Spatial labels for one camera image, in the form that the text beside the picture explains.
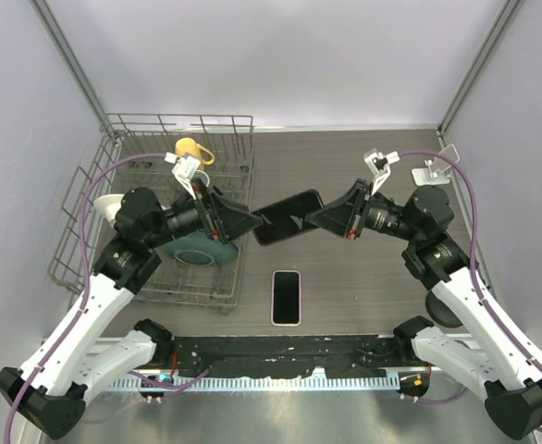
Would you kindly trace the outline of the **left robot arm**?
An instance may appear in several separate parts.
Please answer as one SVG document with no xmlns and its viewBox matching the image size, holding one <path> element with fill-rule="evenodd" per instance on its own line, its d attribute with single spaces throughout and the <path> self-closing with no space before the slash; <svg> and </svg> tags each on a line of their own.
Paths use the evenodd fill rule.
<svg viewBox="0 0 542 444">
<path fill-rule="evenodd" d="M 93 266 L 84 268 L 83 292 L 54 332 L 20 367 L 0 370 L 9 416 L 22 415 L 51 439 L 61 439 L 105 388 L 134 368 L 165 367 L 171 333 L 146 319 L 93 358 L 87 353 L 111 320 L 139 293 L 162 260 L 157 248 L 195 232 L 229 243 L 259 227 L 261 217 L 200 181 L 165 209 L 149 188 L 122 196 L 114 214 L 116 236 Z"/>
</svg>

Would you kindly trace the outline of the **black case phone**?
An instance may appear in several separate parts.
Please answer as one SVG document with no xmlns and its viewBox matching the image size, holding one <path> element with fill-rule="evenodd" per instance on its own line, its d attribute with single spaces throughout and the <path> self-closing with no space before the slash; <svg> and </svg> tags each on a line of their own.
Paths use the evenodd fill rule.
<svg viewBox="0 0 542 444">
<path fill-rule="evenodd" d="M 253 213 L 263 223 L 253 230 L 253 236 L 261 246 L 295 238 L 318 229 L 306 217 L 324 207 L 320 193 L 315 189 L 294 194 L 276 203 L 271 203 Z"/>
</svg>

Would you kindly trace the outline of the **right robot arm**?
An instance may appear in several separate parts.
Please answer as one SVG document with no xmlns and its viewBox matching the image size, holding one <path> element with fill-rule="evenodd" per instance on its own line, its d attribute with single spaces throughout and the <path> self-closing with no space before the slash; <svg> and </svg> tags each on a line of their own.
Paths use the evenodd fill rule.
<svg viewBox="0 0 542 444">
<path fill-rule="evenodd" d="M 421 186 L 398 205 L 357 180 L 305 219 L 342 238 L 356 239 L 367 228 L 407 241 L 402 258 L 428 291 L 430 316 L 395 328 L 394 357 L 440 368 L 484 403 L 498 429 L 519 440 L 542 426 L 542 350 L 474 273 L 447 232 L 453 218 L 450 199 L 437 186 Z"/>
</svg>

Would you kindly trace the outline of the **black clamp phone stand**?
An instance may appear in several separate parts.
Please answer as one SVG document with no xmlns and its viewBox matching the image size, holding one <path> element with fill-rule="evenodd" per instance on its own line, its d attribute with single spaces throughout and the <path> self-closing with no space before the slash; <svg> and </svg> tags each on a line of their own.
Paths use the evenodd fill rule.
<svg viewBox="0 0 542 444">
<path fill-rule="evenodd" d="M 425 309 L 430 317 L 443 327 L 459 328 L 462 326 L 462 321 L 433 292 L 428 292 L 425 297 Z"/>
</svg>

